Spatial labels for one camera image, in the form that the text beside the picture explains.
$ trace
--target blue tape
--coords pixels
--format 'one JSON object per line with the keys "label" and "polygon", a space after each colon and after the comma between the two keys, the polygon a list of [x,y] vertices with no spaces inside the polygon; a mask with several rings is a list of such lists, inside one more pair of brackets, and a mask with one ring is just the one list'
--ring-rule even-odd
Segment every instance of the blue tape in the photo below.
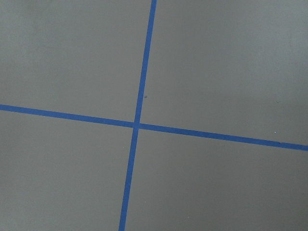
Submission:
{"label": "blue tape", "polygon": [[106,119],[106,118],[92,117],[92,116],[86,116],[86,115],[84,116],[75,115],[75,114],[69,114],[69,113],[53,112],[53,111],[39,110],[39,109],[26,108],[26,107],[16,107],[16,106],[9,106],[9,105],[3,105],[3,104],[0,104],[0,110],[8,111],[8,112],[31,114],[31,115],[37,115],[37,116],[47,116],[47,117],[54,117],[54,118],[79,120],[79,121],[98,123],[98,124],[108,124],[108,125],[128,127],[128,128],[132,128],[134,125],[134,123],[132,122],[122,121],[122,120]]}
{"label": "blue tape", "polygon": [[251,143],[251,144],[278,147],[278,148],[288,148],[288,149],[308,151],[308,146],[301,144],[282,143],[277,141],[260,140],[260,139],[247,138],[241,136],[231,136],[231,135],[224,135],[224,134],[204,132],[204,131],[187,130],[181,128],[170,128],[170,127],[151,125],[151,124],[140,124],[139,128],[144,130],[161,131],[161,132],[168,132],[168,133],[181,134],[187,136],[211,138],[223,141],[234,141],[241,143]]}
{"label": "blue tape", "polygon": [[156,10],[156,0],[152,0],[151,8],[150,8],[150,15],[149,15],[148,29],[147,29],[145,45],[144,45],[143,61],[142,61],[139,91],[138,91],[137,105],[136,105],[136,114],[135,114],[135,120],[134,120],[134,129],[132,133],[131,146],[130,146],[130,152],[129,152],[129,158],[128,158],[128,167],[127,167],[126,180],[125,180],[125,186],[124,186],[119,231],[124,231],[125,224],[126,224],[129,193],[130,193],[131,179],[133,175],[134,160],[135,160],[135,154],[136,154],[136,148],[137,148],[137,139],[138,139],[139,125],[140,125],[140,118],[141,118],[141,111],[142,111],[142,104],[143,104],[146,73],[148,69],[148,62],[149,62],[149,55],[150,55],[155,10]]}

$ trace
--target gray floor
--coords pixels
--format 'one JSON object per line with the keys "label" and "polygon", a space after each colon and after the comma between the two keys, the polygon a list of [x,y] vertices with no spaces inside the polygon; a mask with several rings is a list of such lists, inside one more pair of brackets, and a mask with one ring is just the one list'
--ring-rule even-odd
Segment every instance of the gray floor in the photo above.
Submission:
{"label": "gray floor", "polygon": [[[0,0],[0,104],[133,121],[150,0]],[[158,0],[141,122],[308,145],[308,1]],[[0,111],[0,231],[116,231],[131,128]],[[306,231],[308,152],[139,131],[127,231]]]}

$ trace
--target horizontal blue line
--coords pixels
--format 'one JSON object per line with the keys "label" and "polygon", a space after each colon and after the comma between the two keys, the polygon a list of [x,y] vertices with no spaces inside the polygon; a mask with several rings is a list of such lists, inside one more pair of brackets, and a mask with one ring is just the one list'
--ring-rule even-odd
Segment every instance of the horizontal blue line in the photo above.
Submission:
{"label": "horizontal blue line", "polygon": [[278,148],[308,151],[308,146],[301,145],[301,144],[282,143],[282,142],[277,142],[277,141],[260,140],[260,139],[247,138],[247,137],[241,137],[241,136],[231,136],[231,135],[224,135],[224,134],[204,132],[204,131],[187,130],[187,129],[181,129],[181,128],[170,128],[170,127],[151,125],[151,124],[140,124],[139,129],[161,131],[161,132],[188,135],[188,136],[196,136],[196,137],[204,137],[204,138],[223,140],[223,141],[234,141],[234,142],[241,142],[241,143],[251,143],[251,144],[278,147]]}
{"label": "horizontal blue line", "polygon": [[62,113],[62,112],[32,109],[32,108],[26,108],[26,107],[9,106],[9,105],[3,105],[3,104],[0,104],[0,110],[8,111],[8,112],[18,112],[18,113],[24,113],[24,114],[38,115],[38,116],[71,119],[71,120],[78,120],[78,121],[98,123],[98,124],[108,124],[108,125],[128,127],[128,128],[132,128],[134,124],[133,122],[122,121],[122,120],[106,119],[106,118],[92,117],[92,116],[86,116],[86,115],[84,116],[75,115],[75,114],[68,114],[68,113]]}

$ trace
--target vertical blue line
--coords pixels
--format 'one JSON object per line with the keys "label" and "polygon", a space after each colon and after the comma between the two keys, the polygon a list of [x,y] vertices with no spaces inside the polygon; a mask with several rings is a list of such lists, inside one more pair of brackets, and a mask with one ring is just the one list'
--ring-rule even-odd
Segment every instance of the vertical blue line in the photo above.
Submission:
{"label": "vertical blue line", "polygon": [[129,151],[129,157],[128,157],[128,167],[127,167],[126,180],[125,180],[125,186],[124,186],[119,231],[124,231],[125,224],[126,224],[129,193],[130,193],[130,186],[131,186],[135,154],[136,154],[136,148],[137,148],[137,140],[138,140],[139,126],[140,126],[145,80],[146,80],[146,73],[148,69],[148,62],[149,62],[149,55],[150,55],[155,9],[156,9],[156,0],[152,0],[151,8],[150,8],[150,15],[149,15],[149,22],[148,22],[148,29],[147,29],[145,45],[144,45],[143,61],[142,61],[139,91],[138,91],[137,105],[136,105],[136,114],[135,114],[133,133],[131,137],[130,151]]}

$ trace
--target gray panel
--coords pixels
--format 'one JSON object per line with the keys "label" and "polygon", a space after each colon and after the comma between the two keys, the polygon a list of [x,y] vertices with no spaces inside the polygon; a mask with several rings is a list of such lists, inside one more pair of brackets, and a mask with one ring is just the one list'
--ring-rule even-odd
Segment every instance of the gray panel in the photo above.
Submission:
{"label": "gray panel", "polygon": [[0,112],[0,230],[116,231],[130,128]]}
{"label": "gray panel", "polygon": [[149,0],[1,0],[0,103],[133,120]]}
{"label": "gray panel", "polygon": [[308,143],[308,1],[158,1],[142,122]]}
{"label": "gray panel", "polygon": [[307,152],[140,131],[127,231],[308,230]]}

